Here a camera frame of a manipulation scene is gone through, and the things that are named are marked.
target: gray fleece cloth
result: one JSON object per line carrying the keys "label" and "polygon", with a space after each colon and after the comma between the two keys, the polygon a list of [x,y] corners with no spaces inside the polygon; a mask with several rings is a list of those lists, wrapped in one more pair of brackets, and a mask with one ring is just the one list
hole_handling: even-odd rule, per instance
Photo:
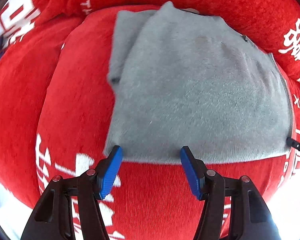
{"label": "gray fleece cloth", "polygon": [[180,163],[188,145],[205,163],[289,152],[292,106],[272,54],[222,18],[173,7],[120,11],[108,80],[115,106],[105,145],[124,160]]}

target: red pillow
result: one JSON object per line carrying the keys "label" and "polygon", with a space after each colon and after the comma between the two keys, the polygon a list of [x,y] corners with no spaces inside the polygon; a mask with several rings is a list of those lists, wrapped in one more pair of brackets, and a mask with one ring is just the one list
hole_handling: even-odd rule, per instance
{"label": "red pillow", "polygon": [[[37,23],[60,13],[87,15],[111,6],[162,5],[166,1],[172,1],[176,8],[194,8],[204,15],[221,16],[230,27],[247,35],[265,51],[272,52],[287,75],[300,81],[300,31],[297,31],[300,29],[300,6],[295,0],[33,0],[42,12]],[[284,37],[291,33],[290,29],[297,32],[297,40],[291,40],[293,35]],[[292,46],[294,50],[284,51]]]}
{"label": "red pillow", "polygon": [[33,207],[39,197],[34,146],[61,46],[81,23],[57,17],[26,34],[0,60],[0,182]]}
{"label": "red pillow", "polygon": [[[68,36],[47,90],[39,125],[39,186],[56,175],[78,176],[104,158],[114,95],[107,83],[116,14],[155,6],[123,6],[94,12]],[[290,85],[292,91],[300,90]],[[45,161],[49,152],[51,162]],[[293,170],[294,152],[266,160],[208,165],[223,176],[248,175],[266,201]],[[226,200],[223,236],[230,211]],[[202,203],[191,195],[180,165],[124,162],[111,195],[100,203],[109,234],[125,239],[191,239]],[[74,210],[78,212],[76,201]],[[75,215],[75,229],[80,230]]]}

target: fuzzy gray fabric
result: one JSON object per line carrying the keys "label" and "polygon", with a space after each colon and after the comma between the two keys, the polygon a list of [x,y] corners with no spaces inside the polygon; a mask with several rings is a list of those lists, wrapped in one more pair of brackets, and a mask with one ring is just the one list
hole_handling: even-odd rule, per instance
{"label": "fuzzy gray fabric", "polygon": [[115,106],[105,145],[124,160],[205,163],[289,152],[292,106],[272,54],[222,18],[173,7],[118,13],[108,80]]}

